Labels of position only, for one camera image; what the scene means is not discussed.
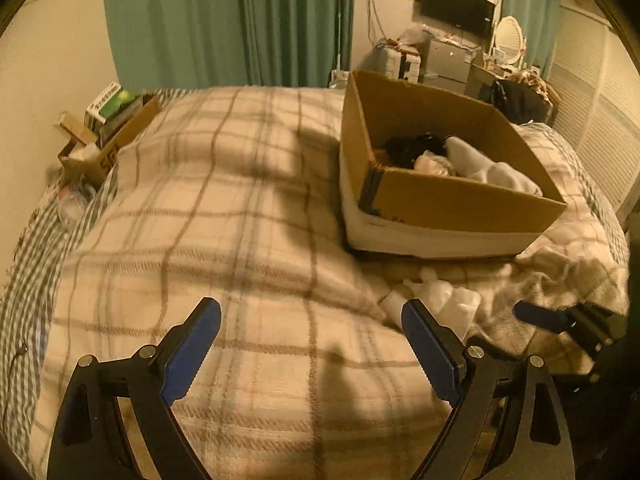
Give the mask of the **white plastic bag bundle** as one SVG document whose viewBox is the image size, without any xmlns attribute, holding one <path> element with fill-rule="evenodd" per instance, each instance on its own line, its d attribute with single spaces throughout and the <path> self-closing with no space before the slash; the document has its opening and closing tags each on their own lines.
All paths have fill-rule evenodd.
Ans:
<svg viewBox="0 0 640 480">
<path fill-rule="evenodd" d="M 421 270 L 420 278 L 405 278 L 381 298 L 378 305 L 392 322 L 401 326 L 401 310 L 410 299 L 420 300 L 440 325 L 450 328 L 461 340 L 470 332 L 482 297 L 475 290 L 441 280 L 430 268 Z"/>
</svg>

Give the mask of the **white knit glove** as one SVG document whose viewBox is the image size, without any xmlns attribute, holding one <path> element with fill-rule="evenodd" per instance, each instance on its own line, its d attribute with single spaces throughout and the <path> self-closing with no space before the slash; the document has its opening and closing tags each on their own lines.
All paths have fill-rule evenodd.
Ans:
<svg viewBox="0 0 640 480">
<path fill-rule="evenodd" d="M 447 158 L 460 177 L 507 188 L 515 192 L 541 196 L 541 188 L 507 162 L 494 162 L 471 144 L 456 136 L 445 141 Z"/>
</svg>

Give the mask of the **black round jar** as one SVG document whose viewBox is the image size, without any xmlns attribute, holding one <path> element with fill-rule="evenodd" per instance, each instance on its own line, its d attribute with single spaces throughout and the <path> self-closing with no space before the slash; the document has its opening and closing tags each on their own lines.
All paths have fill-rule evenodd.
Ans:
<svg viewBox="0 0 640 480">
<path fill-rule="evenodd" d="M 436 156 L 445 156 L 445 142 L 429 133 L 420 136 L 395 136 L 384 144 L 384 150 L 390 162 L 400 168 L 412 169 L 419 156 L 430 152 Z"/>
</svg>

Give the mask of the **checkered green bed sheet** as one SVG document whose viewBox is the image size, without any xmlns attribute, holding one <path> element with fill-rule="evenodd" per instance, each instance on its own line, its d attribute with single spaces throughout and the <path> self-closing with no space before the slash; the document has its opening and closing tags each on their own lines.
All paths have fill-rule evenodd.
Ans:
<svg viewBox="0 0 640 480">
<path fill-rule="evenodd" d="M 1 305 L 8 440 L 36 478 L 72 368 L 162 336 L 204 296 L 274 278 L 336 304 L 357 283 L 334 208 L 343 98 L 320 89 L 213 88 L 168 96 L 70 231 L 43 208 Z"/>
</svg>

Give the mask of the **brown cardboard box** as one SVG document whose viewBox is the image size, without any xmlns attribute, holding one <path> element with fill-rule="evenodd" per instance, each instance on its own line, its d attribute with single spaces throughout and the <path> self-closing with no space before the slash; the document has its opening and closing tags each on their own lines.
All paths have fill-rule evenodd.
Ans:
<svg viewBox="0 0 640 480">
<path fill-rule="evenodd" d="M 423 259 L 517 255 L 566 208 L 495 107 L 364 70 L 345 93 L 340 188 L 352 248 Z"/>
</svg>

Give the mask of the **white crumpled item in box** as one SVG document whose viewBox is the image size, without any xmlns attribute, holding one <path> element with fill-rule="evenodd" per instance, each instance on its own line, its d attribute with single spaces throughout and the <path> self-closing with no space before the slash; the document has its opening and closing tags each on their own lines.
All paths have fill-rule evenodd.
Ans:
<svg viewBox="0 0 640 480">
<path fill-rule="evenodd" d="M 425 151 L 416 159 L 413 170 L 432 177 L 453 177 L 457 174 L 447 157 L 429 151 Z"/>
</svg>

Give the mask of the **black jacket on chair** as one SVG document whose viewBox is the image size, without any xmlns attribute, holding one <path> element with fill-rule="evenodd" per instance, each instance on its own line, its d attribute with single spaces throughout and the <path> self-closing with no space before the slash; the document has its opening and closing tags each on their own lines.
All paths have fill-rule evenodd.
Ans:
<svg viewBox="0 0 640 480">
<path fill-rule="evenodd" d="M 512 124 L 546 122 L 552 104 L 527 84 L 507 79 L 495 79 L 484 84 L 478 99 L 495 107 Z"/>
</svg>

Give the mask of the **small plastic water bottle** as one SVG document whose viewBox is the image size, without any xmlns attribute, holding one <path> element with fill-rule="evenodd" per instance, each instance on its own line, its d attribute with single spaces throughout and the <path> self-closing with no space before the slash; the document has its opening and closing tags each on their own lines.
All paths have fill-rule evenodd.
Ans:
<svg viewBox="0 0 640 480">
<path fill-rule="evenodd" d="M 56 196 L 56 211 L 63 226 L 69 229 L 84 216 L 90 202 L 96 196 L 92 186 L 73 188 L 66 186 Z"/>
</svg>

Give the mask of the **silver mini fridge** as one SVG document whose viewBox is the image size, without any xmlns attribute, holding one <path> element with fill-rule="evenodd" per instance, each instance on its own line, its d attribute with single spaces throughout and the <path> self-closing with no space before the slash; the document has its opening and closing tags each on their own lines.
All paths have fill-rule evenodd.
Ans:
<svg viewBox="0 0 640 480">
<path fill-rule="evenodd" d="M 422 82 L 426 86 L 472 96 L 473 85 L 469 83 L 471 67 L 482 54 L 481 46 L 468 48 L 432 39 L 422 58 Z"/>
</svg>

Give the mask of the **white oval vanity mirror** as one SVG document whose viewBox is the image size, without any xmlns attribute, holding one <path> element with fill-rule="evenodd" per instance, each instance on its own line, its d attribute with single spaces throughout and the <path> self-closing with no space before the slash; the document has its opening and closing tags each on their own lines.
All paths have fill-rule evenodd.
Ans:
<svg viewBox="0 0 640 480">
<path fill-rule="evenodd" d="M 492 37 L 492 55 L 499 65 L 520 65 L 526 51 L 523 29 L 514 16 L 498 21 Z"/>
</svg>

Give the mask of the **plaid beige blanket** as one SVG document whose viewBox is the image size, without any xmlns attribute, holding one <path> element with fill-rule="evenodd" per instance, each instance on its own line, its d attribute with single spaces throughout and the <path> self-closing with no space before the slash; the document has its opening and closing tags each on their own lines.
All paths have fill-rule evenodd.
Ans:
<svg viewBox="0 0 640 480">
<path fill-rule="evenodd" d="M 343 95 L 217 88 L 124 148 L 64 260 L 29 463 L 47 473 L 81 356 L 131 356 L 203 297 L 224 322 L 175 415 L 215 479 L 405 479 L 448 408 L 381 301 L 424 263 L 356 257 L 338 190 Z"/>
</svg>

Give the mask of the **small cardboard box SF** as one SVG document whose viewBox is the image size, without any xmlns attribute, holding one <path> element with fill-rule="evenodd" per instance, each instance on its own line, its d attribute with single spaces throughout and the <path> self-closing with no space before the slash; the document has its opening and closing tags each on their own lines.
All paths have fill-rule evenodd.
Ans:
<svg viewBox="0 0 640 480">
<path fill-rule="evenodd" d="M 103 148 L 83 160 L 72 157 L 73 152 L 78 152 L 78 149 L 77 143 L 70 140 L 58 153 L 58 161 L 63 168 L 65 179 L 75 181 L 84 177 L 94 188 L 100 188 L 115 166 L 118 152 L 134 142 L 159 112 L 160 101 L 157 97 L 150 94 L 143 96 L 143 106 L 140 110 L 119 128 Z"/>
</svg>

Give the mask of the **white suitcase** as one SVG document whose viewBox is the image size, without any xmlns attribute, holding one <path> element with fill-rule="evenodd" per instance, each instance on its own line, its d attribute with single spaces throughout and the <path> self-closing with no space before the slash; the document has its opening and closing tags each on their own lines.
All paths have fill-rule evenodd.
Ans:
<svg viewBox="0 0 640 480">
<path fill-rule="evenodd" d="M 416 84 L 420 75 L 421 57 L 414 47 L 384 47 L 378 52 L 376 70 L 390 79 Z"/>
</svg>

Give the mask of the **green white product box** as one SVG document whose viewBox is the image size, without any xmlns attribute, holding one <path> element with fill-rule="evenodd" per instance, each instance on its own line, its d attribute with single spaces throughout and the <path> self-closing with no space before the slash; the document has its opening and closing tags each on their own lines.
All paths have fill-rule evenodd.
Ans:
<svg viewBox="0 0 640 480">
<path fill-rule="evenodd" d="M 117 115 L 123 106 L 126 106 L 137 96 L 126 90 L 116 81 L 110 82 L 103 91 L 88 105 L 85 110 L 85 124 L 104 125 L 107 119 Z"/>
</svg>

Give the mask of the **black wall television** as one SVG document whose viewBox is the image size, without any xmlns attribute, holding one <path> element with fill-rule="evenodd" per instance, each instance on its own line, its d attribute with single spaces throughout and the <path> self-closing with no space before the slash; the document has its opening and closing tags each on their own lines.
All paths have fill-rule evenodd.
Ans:
<svg viewBox="0 0 640 480">
<path fill-rule="evenodd" d="M 489 0 L 421 0 L 421 14 L 427 18 L 488 40 L 492 33 L 495 3 Z"/>
</svg>

